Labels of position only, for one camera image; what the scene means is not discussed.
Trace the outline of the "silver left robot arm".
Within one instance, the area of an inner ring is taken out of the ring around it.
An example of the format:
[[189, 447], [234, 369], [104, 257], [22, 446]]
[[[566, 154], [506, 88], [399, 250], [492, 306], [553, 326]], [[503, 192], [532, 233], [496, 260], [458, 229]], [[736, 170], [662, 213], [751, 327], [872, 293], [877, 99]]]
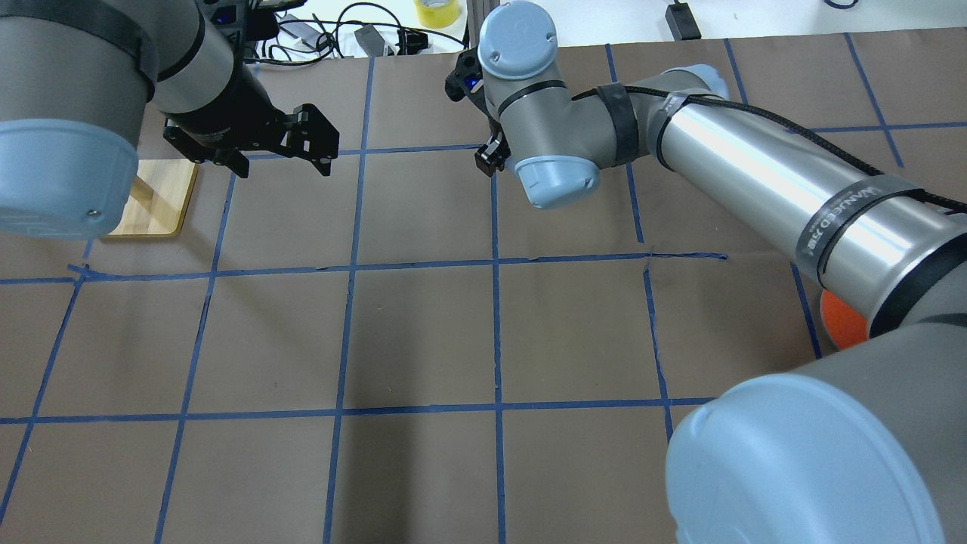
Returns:
[[249, 174], [248, 151], [329, 175], [339, 133], [313, 104], [276, 108], [246, 68], [286, 1], [4, 1], [4, 232], [94, 239], [120, 224], [145, 108], [194, 164]]

